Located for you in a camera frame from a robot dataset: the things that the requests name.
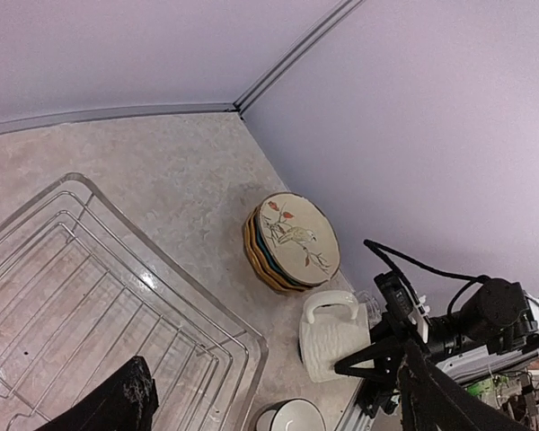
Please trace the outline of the white ribbed mug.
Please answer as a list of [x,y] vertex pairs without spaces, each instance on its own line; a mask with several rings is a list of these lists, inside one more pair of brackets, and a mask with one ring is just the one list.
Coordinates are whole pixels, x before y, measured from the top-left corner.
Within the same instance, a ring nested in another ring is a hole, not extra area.
[[310,295],[299,322],[301,361],[314,383],[341,379],[334,365],[371,345],[367,308],[350,292]]

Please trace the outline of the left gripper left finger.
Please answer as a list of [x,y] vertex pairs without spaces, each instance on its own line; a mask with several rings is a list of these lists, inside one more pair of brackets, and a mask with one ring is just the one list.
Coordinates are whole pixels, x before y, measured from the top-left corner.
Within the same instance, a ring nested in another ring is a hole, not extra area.
[[40,429],[150,430],[158,407],[155,379],[147,362],[133,356],[74,407]]

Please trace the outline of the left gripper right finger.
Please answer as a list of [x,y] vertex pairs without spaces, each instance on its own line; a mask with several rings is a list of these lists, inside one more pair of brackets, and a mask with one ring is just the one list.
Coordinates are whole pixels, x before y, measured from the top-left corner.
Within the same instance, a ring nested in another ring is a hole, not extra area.
[[404,430],[495,431],[526,427],[471,396],[429,362],[413,341],[397,373]]

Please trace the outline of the clear drinking glass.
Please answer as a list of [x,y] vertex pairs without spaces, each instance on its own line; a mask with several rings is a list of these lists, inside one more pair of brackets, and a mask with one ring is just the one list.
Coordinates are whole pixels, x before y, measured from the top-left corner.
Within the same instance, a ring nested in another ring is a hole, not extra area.
[[368,326],[373,329],[382,320],[382,310],[378,301],[367,291],[355,293],[360,304],[364,304],[367,310]]

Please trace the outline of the yellow dotted plate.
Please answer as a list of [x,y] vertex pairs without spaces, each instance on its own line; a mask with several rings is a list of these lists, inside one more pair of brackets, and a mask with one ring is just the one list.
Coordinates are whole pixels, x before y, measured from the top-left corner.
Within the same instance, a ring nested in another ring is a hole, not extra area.
[[244,244],[247,250],[246,253],[249,256],[250,263],[252,264],[252,267],[254,268],[256,274],[275,292],[281,294],[298,292],[298,289],[296,289],[293,285],[289,284],[285,280],[281,280],[279,277],[274,277],[272,272],[268,272],[267,269],[262,265],[262,261],[258,258],[256,254],[256,248],[252,242],[252,218],[253,213],[250,213],[244,224],[243,233]]
[[280,295],[301,294],[310,290],[308,286],[299,286],[286,281],[284,277],[270,267],[269,260],[265,257],[258,245],[255,245],[255,229],[252,227],[252,222],[256,210],[246,218],[243,224],[243,248],[244,253],[252,266],[252,270],[256,277],[268,286],[273,292]]

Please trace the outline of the blue white bowl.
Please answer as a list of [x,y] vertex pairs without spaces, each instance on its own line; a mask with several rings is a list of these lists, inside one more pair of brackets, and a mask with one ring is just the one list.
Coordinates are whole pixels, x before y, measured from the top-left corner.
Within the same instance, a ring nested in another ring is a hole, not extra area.
[[325,431],[321,411],[309,400],[283,400],[267,407],[256,419],[255,431]]

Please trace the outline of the yellow dotted plate front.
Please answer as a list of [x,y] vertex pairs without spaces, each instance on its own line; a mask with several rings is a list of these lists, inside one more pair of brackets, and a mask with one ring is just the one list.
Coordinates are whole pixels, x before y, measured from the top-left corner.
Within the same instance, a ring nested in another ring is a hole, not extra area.
[[243,224],[243,248],[244,253],[252,266],[252,270],[256,277],[268,286],[273,292],[280,295],[301,294],[310,290],[308,286],[299,286],[286,281],[284,277],[270,267],[269,260],[265,257],[258,245],[255,245],[255,229],[252,227],[252,222],[256,210],[246,218]]

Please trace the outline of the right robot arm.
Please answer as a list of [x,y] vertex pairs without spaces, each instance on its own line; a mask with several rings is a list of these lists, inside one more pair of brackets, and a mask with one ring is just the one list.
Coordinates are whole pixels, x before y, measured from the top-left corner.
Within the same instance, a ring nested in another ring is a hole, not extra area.
[[478,290],[457,311],[430,317],[415,290],[387,272],[375,283],[385,299],[382,320],[370,331],[369,346],[334,365],[336,374],[367,381],[364,411],[374,416],[397,388],[399,363],[413,342],[421,354],[449,373],[467,371],[474,380],[487,367],[504,369],[539,352],[539,298],[518,282],[480,276],[469,279]]

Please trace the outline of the beige patterned plate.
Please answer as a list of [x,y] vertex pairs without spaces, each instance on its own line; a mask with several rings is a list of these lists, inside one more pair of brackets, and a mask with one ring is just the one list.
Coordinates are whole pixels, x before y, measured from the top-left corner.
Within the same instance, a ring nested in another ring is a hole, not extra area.
[[320,286],[340,268],[340,246],[322,210],[308,198],[278,192],[263,199],[254,217],[273,262],[302,286]]

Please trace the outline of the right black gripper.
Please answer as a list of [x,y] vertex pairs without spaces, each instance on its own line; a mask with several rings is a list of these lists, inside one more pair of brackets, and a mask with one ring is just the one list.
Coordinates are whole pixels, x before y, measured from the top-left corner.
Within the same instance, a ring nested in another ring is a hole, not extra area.
[[375,418],[379,411],[391,415],[399,404],[398,370],[405,344],[412,341],[423,354],[429,352],[411,324],[398,323],[388,312],[382,316],[370,331],[372,344],[334,364],[336,374],[363,380],[357,404],[370,418]]

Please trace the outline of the blue dotted plate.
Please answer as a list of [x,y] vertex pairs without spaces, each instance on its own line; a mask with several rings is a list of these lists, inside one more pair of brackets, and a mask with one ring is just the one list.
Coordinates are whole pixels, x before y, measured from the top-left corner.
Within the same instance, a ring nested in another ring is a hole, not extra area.
[[257,225],[256,216],[252,218],[252,227],[255,232],[255,241],[258,246],[258,248],[261,250],[262,254],[265,256],[266,261],[268,262],[269,266],[282,278],[284,278],[289,284],[293,286],[298,286],[298,283],[294,281],[291,277],[287,276],[285,272],[279,267],[277,262],[273,259],[273,257],[270,254],[270,251],[268,247],[266,246],[265,242],[262,239],[261,231],[259,226]]

